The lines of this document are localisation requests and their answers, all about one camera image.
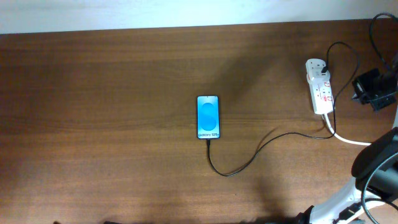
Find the white power strip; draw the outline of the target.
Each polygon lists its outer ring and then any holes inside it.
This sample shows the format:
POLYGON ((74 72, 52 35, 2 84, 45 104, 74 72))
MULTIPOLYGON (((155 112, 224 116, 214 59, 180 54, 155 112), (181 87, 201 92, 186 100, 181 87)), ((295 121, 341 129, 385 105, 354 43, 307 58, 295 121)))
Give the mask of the white power strip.
MULTIPOLYGON (((318 58, 308 59, 305 63, 305 68, 307 72, 309 72, 310 70, 322 69, 322 73, 325 73, 323 72, 325 66, 326 62, 318 58)), ((332 95, 330 81, 316 83, 313 85, 310 85, 308 83, 308 85, 310 89, 314 113, 319 115, 331 113, 333 111, 334 99, 332 95)))

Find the blue screen Galaxy smartphone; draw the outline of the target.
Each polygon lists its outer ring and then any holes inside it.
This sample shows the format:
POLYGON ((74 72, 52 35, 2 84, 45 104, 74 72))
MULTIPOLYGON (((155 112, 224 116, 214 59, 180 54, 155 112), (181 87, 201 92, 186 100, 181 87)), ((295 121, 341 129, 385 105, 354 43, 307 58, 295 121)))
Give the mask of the blue screen Galaxy smartphone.
POLYGON ((219 98, 216 95, 197 97, 197 138, 220 138, 219 98))

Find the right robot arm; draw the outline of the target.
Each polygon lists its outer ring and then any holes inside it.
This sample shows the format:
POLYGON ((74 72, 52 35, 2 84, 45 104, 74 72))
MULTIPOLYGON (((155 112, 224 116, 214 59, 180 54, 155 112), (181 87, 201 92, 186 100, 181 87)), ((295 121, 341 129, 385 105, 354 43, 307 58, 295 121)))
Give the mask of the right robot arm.
MULTIPOLYGON (((353 86, 353 98, 360 103, 374 110, 390 105, 397 92, 397 59, 385 74, 375 68, 357 77, 353 86)), ((397 200, 397 126, 363 146, 352 165, 350 181, 326 202, 299 213, 294 223, 351 223, 363 213, 374 222, 370 209, 397 200)))

